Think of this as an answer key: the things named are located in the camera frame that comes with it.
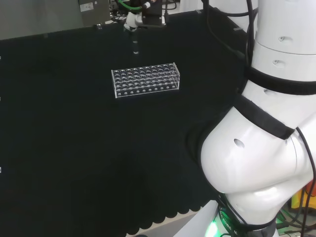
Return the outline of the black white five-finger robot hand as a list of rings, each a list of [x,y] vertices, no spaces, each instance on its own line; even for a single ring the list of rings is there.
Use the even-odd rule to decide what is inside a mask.
[[[124,27],[134,32],[139,28],[161,28],[166,25],[161,0],[118,0],[127,11]]]

